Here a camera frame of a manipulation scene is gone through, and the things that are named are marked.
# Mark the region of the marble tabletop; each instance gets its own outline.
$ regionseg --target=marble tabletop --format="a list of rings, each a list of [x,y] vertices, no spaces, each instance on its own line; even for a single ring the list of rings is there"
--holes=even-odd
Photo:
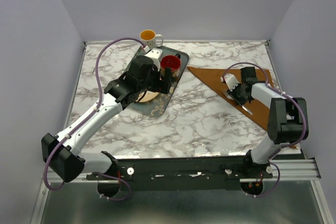
[[[254,42],[174,42],[167,47],[186,52],[188,66],[224,69],[249,61],[269,69],[277,80],[266,47]],[[93,72],[105,44],[88,45],[71,113],[71,123],[97,100]],[[133,57],[138,44],[111,46],[99,63],[102,86],[118,78]],[[186,70],[165,113],[159,118],[125,109],[107,122],[87,143],[84,152],[107,151],[116,158],[159,158],[244,155],[257,146],[266,132]],[[283,153],[300,153],[286,149]]]

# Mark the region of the brown triangular board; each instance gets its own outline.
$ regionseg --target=brown triangular board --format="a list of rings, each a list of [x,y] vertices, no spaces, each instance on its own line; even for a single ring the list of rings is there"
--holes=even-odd
[[[206,84],[209,88],[211,88],[213,91],[215,91],[217,94],[219,94],[224,100],[226,100],[228,103],[230,103],[233,107],[235,107],[237,110],[239,110],[241,113],[246,115],[248,118],[250,118],[252,121],[254,121],[256,124],[258,124],[260,127],[262,127],[264,130],[267,129],[267,122],[268,122],[268,114],[269,109],[263,105],[258,100],[252,100],[251,103],[246,103],[244,106],[251,110],[253,115],[246,112],[244,109],[242,109],[240,106],[235,104],[235,101],[227,98],[223,91],[227,90],[228,87],[226,84],[221,83],[220,77],[224,73],[225,69],[208,69],[208,68],[194,68],[194,67],[188,67],[188,70],[197,78],[199,78],[204,84]],[[257,72],[257,78],[258,80],[265,80],[265,76],[263,72],[259,69],[256,70]],[[232,73],[235,75],[235,77],[241,81],[240,78],[240,69],[230,69],[228,73]],[[269,84],[273,87],[272,78],[270,75],[269,70],[266,70],[266,74],[268,75]]]

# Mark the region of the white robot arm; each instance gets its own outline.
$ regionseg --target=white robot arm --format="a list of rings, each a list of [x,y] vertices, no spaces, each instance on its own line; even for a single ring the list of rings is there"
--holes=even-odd
[[[43,159],[65,182],[75,179],[80,173],[105,173],[116,160],[106,152],[82,153],[86,143],[108,120],[137,101],[141,93],[169,92],[170,69],[166,69],[164,78],[160,79],[161,54],[161,49],[152,49],[145,56],[137,56],[129,70],[111,81],[101,99],[77,121],[56,136],[48,133],[43,137]]]
[[[222,81],[228,85],[226,93],[238,105],[243,106],[255,99],[270,109],[268,135],[250,152],[253,163],[268,164],[282,148],[307,138],[306,101],[281,93],[265,82],[259,82],[254,67],[245,67],[240,71],[242,83],[233,74],[224,74]]]

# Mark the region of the white mug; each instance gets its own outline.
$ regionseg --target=white mug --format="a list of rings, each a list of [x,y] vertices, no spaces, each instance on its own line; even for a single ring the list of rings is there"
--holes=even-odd
[[[140,33],[140,39],[144,42],[150,49],[161,47],[163,44],[163,37],[161,34],[155,34],[153,30],[144,30]]]

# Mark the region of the white wall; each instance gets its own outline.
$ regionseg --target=white wall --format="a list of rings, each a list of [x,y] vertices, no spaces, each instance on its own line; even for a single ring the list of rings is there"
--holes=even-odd
[[[0,222],[29,223],[41,137],[60,130],[83,44],[61,0],[0,0]]]
[[[271,40],[284,90],[308,105],[305,153],[315,157],[336,221],[336,0],[294,0]]]
[[[85,41],[138,36],[167,39],[269,39],[293,0],[62,0]]]

